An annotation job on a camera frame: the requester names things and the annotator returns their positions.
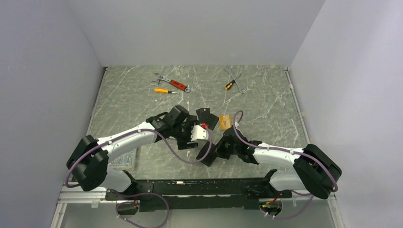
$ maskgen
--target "white panel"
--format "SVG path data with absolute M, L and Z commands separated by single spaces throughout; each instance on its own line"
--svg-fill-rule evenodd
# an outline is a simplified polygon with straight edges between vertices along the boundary
M 291 66 L 312 143 L 343 171 L 347 227 L 403 224 L 402 21 L 401 0 L 327 0 Z
M 122 170 L 115 170 L 108 167 L 106 172 L 108 174 L 100 187 L 114 189 L 118 192 L 124 192 L 132 184 L 129 176 Z
M 104 66 L 289 66 L 325 0 L 67 0 Z
M 270 185 L 277 191 L 283 190 L 307 190 L 302 183 L 295 169 L 286 171 L 278 170 L 270 178 Z
M 0 226 L 47 228 L 103 70 L 63 0 L 1 0 L 0 31 Z
M 128 132 L 131 132 L 131 131 L 134 131 L 137 129 L 154 130 L 155 128 L 150 123 L 142 122 L 138 126 L 131 128 L 129 130 L 126 130 L 124 132 L 120 132 L 118 134 L 111 135 L 108 137 L 98 138 L 98 144 L 109 141 L 120 135 L 124 135 Z M 111 161 L 115 160 L 117 157 L 119 157 L 127 152 L 130 152 L 137 147 L 154 143 L 156 139 L 157 139 L 157 134 L 155 134 L 153 132 L 139 132 L 137 134 L 132 134 L 123 139 L 117 140 L 110 145 L 103 146 L 103 147 L 101 147 L 101 149 L 108 151 L 109 162 L 111 162 Z
M 271 145 L 268 145 L 267 143 L 261 143 L 258 146 L 263 146 L 263 147 L 272 147 Z M 277 148 L 284 148 L 287 150 L 290 150 L 291 148 L 285 148 L 285 147 L 279 147 L 275 146 Z M 295 148 L 294 149 L 297 152 L 303 152 L 302 148 Z M 256 159 L 256 161 L 259 164 L 272 164 L 276 166 L 281 166 L 287 169 L 293 169 L 294 167 L 292 166 L 294 164 L 294 160 L 299 158 L 300 155 L 296 154 L 290 154 L 284 151 L 280 150 L 274 150 L 274 149 L 255 149 L 255 152 L 253 153 L 253 157 Z

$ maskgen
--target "purple cable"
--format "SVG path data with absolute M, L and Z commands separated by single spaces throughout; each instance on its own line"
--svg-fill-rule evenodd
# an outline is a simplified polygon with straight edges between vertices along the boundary
M 171 150 L 171 152 L 172 152 L 172 153 L 175 155 L 175 157 L 177 157 L 179 160 L 181 160 L 182 162 L 187 163 L 187 164 L 196 164 L 196 163 L 198 163 L 198 162 L 203 161 L 203 160 L 207 157 L 207 155 L 209 155 L 209 152 L 210 152 L 210 149 L 211 149 L 211 145 L 212 145 L 212 143 L 213 143 L 212 134 L 211 134 L 210 130 L 209 130 L 208 128 L 206 128 L 206 130 L 207 130 L 207 134 L 209 135 L 209 147 L 207 148 L 207 152 L 203 155 L 203 157 L 200 158 L 199 160 L 196 160 L 196 161 L 187 161 L 187 160 L 184 160 L 183 158 L 181 158 L 181 157 L 175 152 L 175 150 L 171 147 L 171 145 L 168 143 L 168 141 L 165 139 L 165 137 L 164 137 L 161 133 L 159 133 L 158 131 L 153 130 L 153 129 L 137 129 L 137 130 L 133 130 L 133 131 L 127 132 L 127 133 L 125 133 L 125 134 L 122 134 L 122 135 L 120 135 L 120 136 L 118 136 L 118 137 L 116 137 L 116 138 L 113 138 L 113 139 L 111 139 L 111 140 L 109 140 L 109 141 L 111 141 L 111 142 L 113 143 L 113 142 L 115 142 L 115 141 L 117 141 L 117 140 L 123 139 L 123 138 L 125 138 L 125 137 L 127 137 L 127 136 L 130 136 L 130 135 L 132 135 L 132 134 L 139 133 L 139 132 L 153 132 L 153 133 L 155 133 L 155 134 L 157 134 L 158 136 L 161 137 L 161 139 L 166 143 L 166 145 L 167 145 L 168 148 Z M 71 173 L 73 172 L 73 170 L 77 167 L 77 165 L 78 165 L 85 157 L 87 157 L 87 156 L 88 156 L 89 154 L 91 154 L 93 151 L 95 151 L 95 150 L 97 150 L 97 149 L 99 149 L 99 148 L 101 148 L 101 147 L 103 147 L 103 146 L 106 146 L 106 145 L 108 145 L 108 144 L 109 144 L 108 141 L 107 141 L 107 142 L 104 142 L 104 143 L 101 143 L 100 145 L 97 145 L 97 146 L 95 146 L 94 148 L 91 148 L 89 151 L 85 152 L 81 157 L 79 157 L 79 158 L 77 159 L 77 161 L 71 166 L 71 168 L 70 168 L 70 169 L 68 170 L 68 172 L 67 172 L 67 175 L 66 175 L 66 178 L 65 178 L 65 181 L 64 181 L 65 186 L 68 187 L 68 188 L 78 187 L 79 184 L 70 185 L 70 184 L 68 183 L 68 178 L 70 177 L 70 175 L 71 175 Z
M 305 206 L 304 206 L 298 213 L 296 213 L 296 214 L 294 214 L 294 215 L 285 216 L 285 217 L 276 217 L 276 216 L 273 216 L 273 215 L 269 215 L 269 214 L 268 214 L 268 216 L 272 217 L 273 219 L 293 219 L 293 218 L 299 216 L 300 214 L 302 214 L 302 213 L 308 208 L 308 206 L 311 204 L 313 198 L 314 198 L 314 196 L 311 196 L 311 197 L 309 198 L 308 202 L 305 204 Z M 266 215 L 266 212 L 263 211 L 262 208 L 260 208 L 260 211 L 263 212 L 263 214 Z
M 300 196 L 310 196 L 310 195 L 312 195 L 311 193 L 301 193 L 301 192 L 297 192 L 295 190 L 291 190 L 291 192 L 293 192 L 293 193 L 295 193 L 297 195 L 300 195 Z
M 162 197 L 162 196 L 160 196 L 160 195 L 158 195 L 158 194 L 152 193 L 152 192 L 139 193 L 139 194 L 135 194 L 135 195 L 122 195 L 122 194 L 120 194 L 119 192 L 117 192 L 117 191 L 115 191 L 115 190 L 112 190 L 112 191 L 113 191 L 114 193 L 116 193 L 116 194 L 119 194 L 119 195 L 123 196 L 123 197 L 150 196 L 150 195 L 151 195 L 151 196 L 157 196 L 157 197 L 159 197 L 159 198 L 162 199 L 162 200 L 164 201 L 164 203 L 165 203 L 165 206 L 166 206 L 166 216 L 165 216 L 165 219 L 163 220 L 163 222 L 162 222 L 160 225 L 158 225 L 158 226 L 156 226 L 156 227 L 153 227 L 153 228 L 160 228 L 160 227 L 162 227 L 162 226 L 166 223 L 166 221 L 168 220 L 168 217 L 169 217 L 169 205 L 168 205 L 168 202 L 166 201 L 166 199 L 164 199 L 164 197 Z M 133 226 L 136 226 L 136 227 L 139 227 L 139 228 L 146 228 L 146 227 L 140 226 L 140 225 L 138 225 L 137 223 L 134 223 L 134 222 L 132 222 L 132 221 L 130 221 L 130 220 L 124 218 L 123 216 L 119 215 L 118 208 L 119 208 L 120 206 L 124 205 L 124 204 L 137 204 L 137 203 L 135 203 L 135 202 L 130 202 L 130 201 L 123 202 L 123 203 L 119 203 L 119 204 L 117 205 L 117 207 L 116 207 L 116 215 L 117 215 L 120 219 L 123 219 L 124 221 L 126 221 L 126 222 L 132 224 Z
M 265 149 L 265 150 L 266 150 L 267 147 L 264 147 L 264 146 L 255 146 L 255 145 L 250 144 L 249 142 L 243 140 L 243 139 L 240 137 L 240 135 L 238 134 L 237 128 L 236 128 L 236 126 L 235 126 L 235 118 L 237 117 L 238 113 L 241 113 L 241 116 L 240 116 L 240 119 L 238 120 L 238 122 L 240 122 L 240 121 L 242 120 L 242 117 L 243 117 L 243 111 L 242 111 L 242 110 L 237 111 L 237 112 L 234 114 L 234 117 L 233 117 L 233 120 L 232 120 L 232 126 L 233 126 L 233 128 L 234 128 L 235 134 L 236 134 L 236 136 L 238 137 L 238 139 L 241 140 L 241 142 L 243 142 L 244 144 L 246 144 L 246 145 L 248 145 L 248 146 L 251 146 L 251 147 L 254 147 L 254 148 L 258 148 L 258 149 Z M 288 149 L 285 149 L 285 148 L 276 147 L 276 146 L 270 146 L 269 149 L 278 150 L 278 151 L 283 151 L 283 152 L 287 152 L 287 153 L 290 153 L 290 152 L 291 152 L 291 150 L 288 150 Z M 304 156 L 304 157 L 307 157 L 307 158 L 313 160 L 316 164 L 318 164 L 318 165 L 323 169 L 323 171 L 325 171 L 326 175 L 327 175 L 327 176 L 329 177 L 329 179 L 332 181 L 332 184 L 333 184 L 334 187 L 335 187 L 335 189 L 332 190 L 332 192 L 336 192 L 336 191 L 339 189 L 339 187 L 337 186 L 337 183 L 336 183 L 335 178 L 333 178 L 333 176 L 332 176 L 332 174 L 330 174 L 329 170 L 327 170 L 327 168 L 326 168 L 318 159 L 316 159 L 315 157 L 312 157 L 311 155 L 306 154 L 306 153 L 294 152 L 294 154 L 298 154 L 298 155 L 301 155 L 301 156 Z

